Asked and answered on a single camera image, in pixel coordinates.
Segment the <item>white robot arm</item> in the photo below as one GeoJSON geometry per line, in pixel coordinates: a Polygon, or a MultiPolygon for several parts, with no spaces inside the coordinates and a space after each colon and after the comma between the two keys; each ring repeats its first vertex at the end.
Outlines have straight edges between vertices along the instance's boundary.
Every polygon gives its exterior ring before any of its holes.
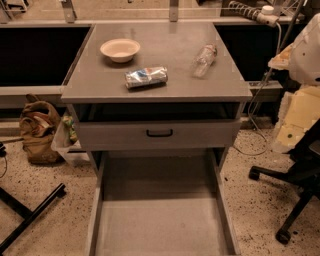
{"type": "Polygon", "coordinates": [[[320,13],[310,22],[268,66],[277,70],[287,70],[292,80],[304,85],[320,85],[320,13]]]}

